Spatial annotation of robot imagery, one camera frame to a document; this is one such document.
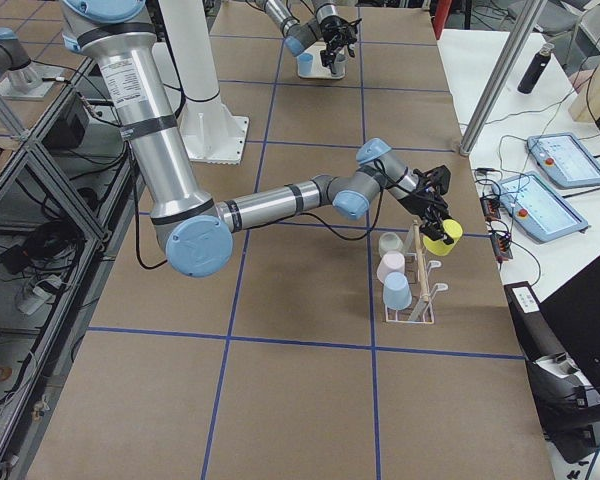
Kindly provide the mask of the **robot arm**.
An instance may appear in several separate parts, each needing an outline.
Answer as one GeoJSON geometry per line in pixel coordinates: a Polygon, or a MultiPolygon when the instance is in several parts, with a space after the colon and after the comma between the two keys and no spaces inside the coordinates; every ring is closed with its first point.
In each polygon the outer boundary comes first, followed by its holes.
{"type": "Polygon", "coordinates": [[[410,168],[381,139],[358,151],[350,177],[319,175],[277,189],[214,201],[198,185],[178,119],[152,49],[154,24],[143,1],[64,1],[65,46],[96,62],[153,200],[150,214],[167,262],[183,275],[207,277],[221,270],[233,250],[232,235],[330,205],[358,220],[373,200],[390,193],[421,221],[426,248],[452,249],[462,235],[443,197],[446,166],[410,168]]]}
{"type": "Polygon", "coordinates": [[[265,13],[279,29],[284,45],[294,56],[303,54],[316,42],[325,46],[320,50],[320,62],[332,74],[336,73],[336,60],[345,50],[355,57],[354,45],[358,41],[361,19],[348,21],[341,17],[334,1],[312,1],[311,18],[303,23],[291,11],[287,1],[257,0],[247,4],[265,13]]]}

